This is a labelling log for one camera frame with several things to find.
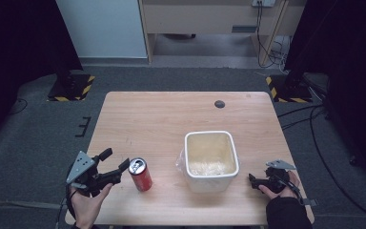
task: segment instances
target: white wall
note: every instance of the white wall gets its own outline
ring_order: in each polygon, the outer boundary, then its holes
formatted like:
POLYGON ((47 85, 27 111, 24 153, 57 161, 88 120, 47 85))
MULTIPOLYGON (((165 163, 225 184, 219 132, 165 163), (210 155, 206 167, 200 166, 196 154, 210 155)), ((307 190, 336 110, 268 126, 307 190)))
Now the white wall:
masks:
POLYGON ((79 57, 147 58, 137 0, 57 0, 79 57))

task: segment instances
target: black fabric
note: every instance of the black fabric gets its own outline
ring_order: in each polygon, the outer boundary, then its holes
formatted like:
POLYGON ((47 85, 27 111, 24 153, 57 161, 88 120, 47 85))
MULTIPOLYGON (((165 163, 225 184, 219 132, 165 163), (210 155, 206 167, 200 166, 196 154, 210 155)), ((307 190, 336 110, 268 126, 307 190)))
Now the black fabric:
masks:
MULTIPOLYGON (((76 223, 74 223, 71 229, 80 229, 80 228, 76 226, 76 223)), ((91 227, 91 229, 100 229, 100 228, 94 225, 91 227)))
POLYGON ((312 229, 305 207, 296 198, 273 198, 266 215, 269 229, 312 229))
POLYGON ((52 73, 82 70, 54 0, 0 0, 0 123, 19 87, 52 73))
POLYGON ((329 76, 325 104, 356 163, 365 164, 366 1, 308 0, 285 69, 295 78, 329 76))

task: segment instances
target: human hand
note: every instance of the human hand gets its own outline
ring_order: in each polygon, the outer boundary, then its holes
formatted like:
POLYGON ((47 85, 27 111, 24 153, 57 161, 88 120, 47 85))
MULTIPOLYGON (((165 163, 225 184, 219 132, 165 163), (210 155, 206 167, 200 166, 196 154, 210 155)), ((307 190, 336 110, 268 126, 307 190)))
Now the human hand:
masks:
POLYGON ((103 200, 109 194, 112 184, 107 184, 103 190, 94 198, 88 198, 82 194, 76 192, 74 187, 70 188, 71 203, 75 212, 76 226, 81 229, 91 229, 97 216, 99 215, 100 208, 103 200))
MULTIPOLYGON (((290 182, 295 185, 295 187, 299 186, 299 179, 298 177, 296 177, 296 175, 289 171, 288 172, 288 176, 290 177, 290 182)), ((270 199, 276 198, 278 196, 282 197, 282 198, 296 198, 296 194, 291 191, 291 189, 286 186, 283 191, 281 191, 280 193, 274 193, 272 192, 272 190, 270 190, 268 187, 264 186, 264 185, 259 185, 258 188, 260 189, 260 191, 262 191, 264 194, 266 194, 270 199)))

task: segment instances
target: white square bucket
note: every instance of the white square bucket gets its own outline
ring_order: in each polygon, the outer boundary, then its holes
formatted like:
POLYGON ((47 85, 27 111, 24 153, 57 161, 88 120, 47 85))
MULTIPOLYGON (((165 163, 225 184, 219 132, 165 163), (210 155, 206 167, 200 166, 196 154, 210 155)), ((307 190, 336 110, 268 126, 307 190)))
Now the white square bucket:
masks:
POLYGON ((233 137, 226 131, 186 134, 185 164, 187 181, 193 192, 225 191, 239 172, 233 137))

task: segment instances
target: metal bracket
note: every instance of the metal bracket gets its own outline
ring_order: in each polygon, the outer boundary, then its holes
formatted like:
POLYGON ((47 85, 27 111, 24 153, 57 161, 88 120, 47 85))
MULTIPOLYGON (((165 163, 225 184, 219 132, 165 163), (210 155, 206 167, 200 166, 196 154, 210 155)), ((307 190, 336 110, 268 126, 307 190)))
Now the metal bracket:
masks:
POLYGON ((317 202, 316 199, 309 199, 309 198, 303 198, 301 201, 301 204, 306 206, 306 205, 310 205, 311 207, 315 207, 317 205, 319 205, 319 203, 317 202))
POLYGON ((86 189, 88 188, 88 186, 86 186, 85 184, 80 184, 80 183, 72 183, 71 184, 72 187, 77 188, 77 189, 86 189))
POLYGON ((88 157, 84 152, 80 151, 72 165, 70 173, 67 177, 67 184, 71 184, 76 178, 81 176, 85 171, 94 165, 94 160, 88 157))
POLYGON ((289 164, 282 159, 266 162, 266 165, 275 169, 296 170, 296 167, 294 165, 289 164))

